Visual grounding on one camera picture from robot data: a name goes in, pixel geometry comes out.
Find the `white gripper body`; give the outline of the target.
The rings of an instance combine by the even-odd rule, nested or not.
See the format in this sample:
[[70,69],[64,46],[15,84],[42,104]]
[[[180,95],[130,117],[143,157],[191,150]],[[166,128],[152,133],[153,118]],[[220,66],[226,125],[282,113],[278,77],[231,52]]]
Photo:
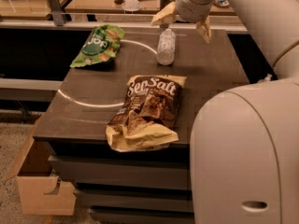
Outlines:
[[203,21],[209,14],[212,0],[176,0],[175,11],[186,22]]

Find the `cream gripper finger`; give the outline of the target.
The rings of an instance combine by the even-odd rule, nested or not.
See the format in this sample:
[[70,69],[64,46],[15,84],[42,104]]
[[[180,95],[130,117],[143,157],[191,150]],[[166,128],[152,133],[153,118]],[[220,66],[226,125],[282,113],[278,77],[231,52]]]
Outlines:
[[152,17],[151,25],[161,25],[163,23],[174,23],[176,21],[176,4],[174,2],[169,3],[157,14]]
[[211,28],[209,17],[203,18],[196,23],[196,30],[201,37],[209,44],[211,42]]

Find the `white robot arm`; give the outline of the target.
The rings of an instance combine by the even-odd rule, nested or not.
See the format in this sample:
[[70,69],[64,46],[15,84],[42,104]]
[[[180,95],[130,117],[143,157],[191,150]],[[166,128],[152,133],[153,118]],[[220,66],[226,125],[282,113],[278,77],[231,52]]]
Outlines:
[[[278,80],[224,91],[191,132],[195,224],[299,224],[299,0],[228,0]],[[176,0],[171,13],[210,38],[212,0]]]

